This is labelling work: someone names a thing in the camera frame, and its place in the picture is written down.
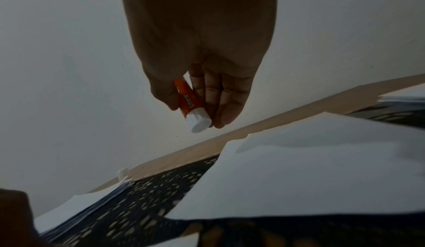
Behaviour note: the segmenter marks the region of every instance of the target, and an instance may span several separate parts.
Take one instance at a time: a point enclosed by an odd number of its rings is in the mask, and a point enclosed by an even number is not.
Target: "glue stick cap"
[[[204,108],[196,108],[186,116],[186,124],[192,133],[199,133],[211,126],[212,120]]]

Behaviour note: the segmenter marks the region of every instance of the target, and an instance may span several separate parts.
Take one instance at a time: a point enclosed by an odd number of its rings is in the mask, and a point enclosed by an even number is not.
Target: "stack of paper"
[[[53,241],[131,185],[132,182],[125,178],[102,191],[73,196],[56,209],[37,217],[35,229],[43,239]]]
[[[322,113],[231,141],[167,218],[425,209],[425,131]]]
[[[381,95],[379,101],[425,102],[425,84]]]

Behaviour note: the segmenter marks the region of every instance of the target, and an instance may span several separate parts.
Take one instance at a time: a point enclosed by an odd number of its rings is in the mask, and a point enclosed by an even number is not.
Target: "patterned mat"
[[[384,103],[351,116],[425,128],[425,108],[421,104]],[[217,158],[194,162],[137,181],[129,191],[87,217],[55,243],[148,246],[178,237],[189,229],[201,232],[200,246],[425,246],[423,213],[196,222],[165,219],[164,216]]]

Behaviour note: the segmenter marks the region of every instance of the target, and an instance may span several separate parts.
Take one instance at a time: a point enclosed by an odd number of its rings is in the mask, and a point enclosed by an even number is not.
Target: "glue stick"
[[[195,92],[184,78],[174,81],[180,96],[180,110],[186,119],[186,124],[192,133],[206,130],[212,123]]]

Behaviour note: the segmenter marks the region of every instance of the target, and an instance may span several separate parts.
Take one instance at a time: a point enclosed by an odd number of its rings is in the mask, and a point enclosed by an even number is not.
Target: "small white cap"
[[[118,177],[118,181],[122,181],[127,176],[130,176],[130,171],[128,170],[128,168],[123,168],[117,171],[116,175]]]
[[[196,108],[186,116],[186,123],[192,133],[199,133],[211,126],[211,118],[203,108]]]

